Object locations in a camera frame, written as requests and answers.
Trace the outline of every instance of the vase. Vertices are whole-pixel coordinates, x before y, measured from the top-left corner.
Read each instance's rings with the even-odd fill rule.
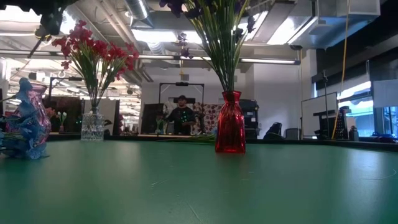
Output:
[[[92,107],[89,113],[83,114],[81,122],[81,140],[104,140],[104,115],[98,112],[97,107]]]
[[[40,132],[39,134],[37,144],[43,144],[49,137],[51,131],[51,122],[49,120],[49,117],[47,116],[47,113],[45,112],[42,101],[42,96],[45,93],[47,86],[35,83],[31,83],[31,85],[32,89],[27,92],[27,95],[29,97],[29,101],[32,103],[33,107],[37,111],[37,121],[39,122],[39,125],[42,127],[43,130],[43,132]],[[13,115],[21,116],[18,109],[13,112]],[[8,131],[13,132],[16,130],[8,128]]]
[[[245,153],[244,118],[239,99],[240,91],[225,91],[225,104],[218,116],[216,152]]]

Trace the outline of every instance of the red glass vase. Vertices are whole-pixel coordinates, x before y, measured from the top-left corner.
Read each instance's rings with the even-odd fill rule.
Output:
[[[239,99],[240,91],[225,91],[225,104],[218,116],[216,152],[245,153],[244,118]]]

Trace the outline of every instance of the man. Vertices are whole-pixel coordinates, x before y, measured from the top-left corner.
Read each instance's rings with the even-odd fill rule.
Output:
[[[178,107],[167,118],[174,121],[174,134],[191,135],[191,125],[195,124],[193,111],[187,107],[187,98],[181,95],[178,98]]]

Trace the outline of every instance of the pink glass vase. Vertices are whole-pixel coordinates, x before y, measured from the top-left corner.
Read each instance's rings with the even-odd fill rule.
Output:
[[[28,91],[27,94],[33,107],[37,110],[37,120],[39,121],[40,126],[44,128],[44,132],[39,136],[38,140],[38,144],[43,144],[47,140],[51,131],[51,122],[45,112],[42,101],[42,96],[45,93],[47,86],[35,83],[31,83],[31,85],[33,89]],[[15,110],[13,115],[21,116],[18,109]]]
[[[239,99],[240,91],[225,91],[225,104],[218,116],[216,152],[245,153],[244,118]]]

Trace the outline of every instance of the desk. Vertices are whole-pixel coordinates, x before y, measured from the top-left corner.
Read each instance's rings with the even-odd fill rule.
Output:
[[[248,144],[54,141],[0,159],[0,223],[383,223],[398,220],[398,153]]]

